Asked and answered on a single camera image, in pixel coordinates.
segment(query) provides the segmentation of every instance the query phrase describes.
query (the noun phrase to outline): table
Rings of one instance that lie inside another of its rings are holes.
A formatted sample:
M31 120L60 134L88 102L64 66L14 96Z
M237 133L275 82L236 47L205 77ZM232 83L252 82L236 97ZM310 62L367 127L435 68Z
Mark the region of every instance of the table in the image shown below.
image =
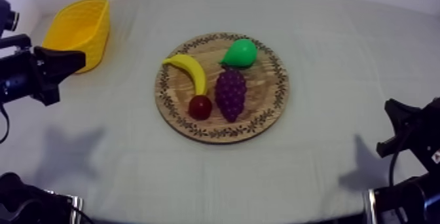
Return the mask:
M41 43L51 16L33 32ZM250 141L214 146L156 109L161 59L196 35L231 31L273 49L290 77L285 113ZM354 0L121 0L102 63L60 85L50 107L6 105L0 169L85 198L92 217L130 223L299 223L362 211L386 185L388 98L440 93L440 21ZM425 171L402 153L396 179Z

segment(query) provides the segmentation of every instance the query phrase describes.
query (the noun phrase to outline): green pear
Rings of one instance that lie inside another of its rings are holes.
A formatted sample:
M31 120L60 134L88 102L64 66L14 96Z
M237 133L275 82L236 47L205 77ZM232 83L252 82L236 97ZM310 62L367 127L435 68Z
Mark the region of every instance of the green pear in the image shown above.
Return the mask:
M257 59L257 47L250 39L235 41L220 62L232 67L250 67Z

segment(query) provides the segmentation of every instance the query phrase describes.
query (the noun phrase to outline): purple grapes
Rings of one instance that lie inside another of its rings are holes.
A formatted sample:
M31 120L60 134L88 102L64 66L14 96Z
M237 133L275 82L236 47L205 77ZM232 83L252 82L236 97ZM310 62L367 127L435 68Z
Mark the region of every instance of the purple grapes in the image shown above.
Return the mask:
M227 121L234 122L243 112L246 91L246 80L238 70L226 68L220 73L215 85L215 102Z

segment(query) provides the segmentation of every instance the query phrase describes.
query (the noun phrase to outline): decorative plate border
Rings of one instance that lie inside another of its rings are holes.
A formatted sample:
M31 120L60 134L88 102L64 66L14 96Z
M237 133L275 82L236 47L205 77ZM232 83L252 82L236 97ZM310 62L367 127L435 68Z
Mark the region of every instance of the decorative plate border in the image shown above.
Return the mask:
M203 36L201 36L200 38L196 37L196 39L192 40L191 43L185 43L183 46L178 47L179 50L173 51L169 55L169 57L175 54L187 54L190 49L196 48L199 45L205 45L210 41L214 41L217 39L223 39L229 41L235 41L238 39L250 39L255 44L258 50L262 50L266 55L269 55L271 66L273 67L273 71L275 72L275 76L277 78L277 81L275 83L276 85L275 100L272 103L272 107L265 109L260 115L253 117L245 126L240 125L237 126L236 128L228 127L223 129L214 128L211 130L205 128L199 128L195 122L188 121L185 117L181 117L179 115L179 112L177 111L177 107L172 101L171 96L168 94L168 90L170 89L170 86L168 85L168 81L170 80L170 75L168 73L169 66L162 65L161 70L159 72L160 78L158 83L160 87L160 94L158 95L159 100L168 110L169 112L168 114L176 120L177 124L181 128L185 129L193 136L198 137L201 141L203 141L203 138L211 138L211 139L235 138L240 134L256 133L258 129L260 129L265 125L265 123L269 118L274 116L275 110L282 111L287 101L289 78L287 76L286 70L282 67L281 60L277 57L277 55L274 54L274 52L270 48L262 44L262 42L256 39L252 39L251 37L248 37L246 35L235 34L235 33L209 33L205 37Z

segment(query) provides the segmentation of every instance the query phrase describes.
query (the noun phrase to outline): red apple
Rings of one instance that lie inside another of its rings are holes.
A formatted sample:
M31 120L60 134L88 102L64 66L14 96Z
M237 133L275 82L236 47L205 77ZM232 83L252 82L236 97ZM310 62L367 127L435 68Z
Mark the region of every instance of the red apple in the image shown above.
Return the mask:
M196 120L206 120L211 115L212 103L207 96L194 96L189 102L188 113Z

